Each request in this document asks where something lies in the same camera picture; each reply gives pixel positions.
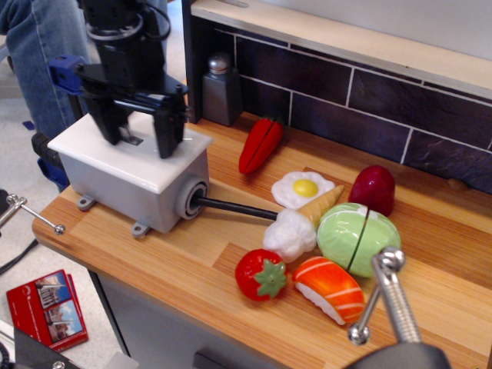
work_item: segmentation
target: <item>toy ice cream cone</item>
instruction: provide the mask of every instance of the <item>toy ice cream cone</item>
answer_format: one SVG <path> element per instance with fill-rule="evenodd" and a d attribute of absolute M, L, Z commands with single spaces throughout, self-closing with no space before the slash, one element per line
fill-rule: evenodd
<path fill-rule="evenodd" d="M 337 201 L 344 189 L 345 186 L 340 185 L 328 192 L 325 192 L 313 201 L 308 202 L 302 208 L 298 209 L 298 213 L 303 214 L 303 216 L 305 216 L 317 229 L 320 225 L 321 217 L 337 204 Z"/>

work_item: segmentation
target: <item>toy food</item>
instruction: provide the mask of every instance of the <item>toy food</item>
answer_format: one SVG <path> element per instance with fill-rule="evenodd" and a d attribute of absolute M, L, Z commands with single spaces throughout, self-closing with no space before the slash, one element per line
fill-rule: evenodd
<path fill-rule="evenodd" d="M 246 297 L 265 301 L 277 296 L 287 283 L 287 267 L 268 250 L 249 251 L 236 266 L 236 282 Z"/>
<path fill-rule="evenodd" d="M 292 281 L 309 301 L 339 325 L 356 321 L 364 310 L 364 294 L 358 283 L 327 258 L 307 259 L 296 269 Z"/>
<path fill-rule="evenodd" d="M 312 171 L 293 171 L 271 186 L 275 201 L 288 209 L 297 210 L 335 187 L 320 174 Z"/>
<path fill-rule="evenodd" d="M 388 218 L 354 203 L 334 206 L 321 218 L 317 244 L 323 256 L 361 277 L 372 276 L 371 259 L 380 250 L 401 248 L 400 235 Z"/>
<path fill-rule="evenodd" d="M 366 205 L 369 210 L 389 216 L 394 206 L 394 178 L 379 165 L 365 168 L 355 179 L 348 202 Z"/>
<path fill-rule="evenodd" d="M 270 156 L 284 135 L 284 126 L 278 121 L 262 118 L 254 123 L 239 158 L 239 172 L 257 170 Z"/>
<path fill-rule="evenodd" d="M 344 186 L 337 186 L 298 211 L 284 209 L 264 233 L 263 248 L 279 254 L 286 263 L 316 247 L 316 230 L 324 213 L 337 204 Z"/>

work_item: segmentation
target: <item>toy salmon sushi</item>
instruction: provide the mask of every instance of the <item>toy salmon sushi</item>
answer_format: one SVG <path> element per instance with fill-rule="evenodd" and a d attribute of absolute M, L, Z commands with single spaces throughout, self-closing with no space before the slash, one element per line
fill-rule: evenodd
<path fill-rule="evenodd" d="M 299 265 L 292 275 L 295 287 L 339 325 L 356 321 L 364 310 L 359 284 L 330 259 L 317 256 Z"/>

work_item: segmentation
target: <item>white plastic box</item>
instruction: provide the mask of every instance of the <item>white plastic box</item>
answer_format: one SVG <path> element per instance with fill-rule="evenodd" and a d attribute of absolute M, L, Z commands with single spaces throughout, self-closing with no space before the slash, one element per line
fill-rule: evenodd
<path fill-rule="evenodd" d="M 208 188 L 208 136 L 185 129 L 183 141 L 170 158 L 159 157 L 153 117 L 134 112 L 129 127 L 143 139 L 138 145 L 107 142 L 86 115 L 48 146 L 58 151 L 71 186 L 128 217 L 136 224 L 169 232 L 186 217 L 183 201 L 200 185 Z"/>

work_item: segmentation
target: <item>red booklet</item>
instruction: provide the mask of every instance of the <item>red booklet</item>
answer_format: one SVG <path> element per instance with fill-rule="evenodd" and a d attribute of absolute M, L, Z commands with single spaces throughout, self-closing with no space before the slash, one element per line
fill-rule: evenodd
<path fill-rule="evenodd" d="M 14 326 L 57 352 L 89 339 L 73 280 L 63 270 L 7 291 L 7 300 Z"/>

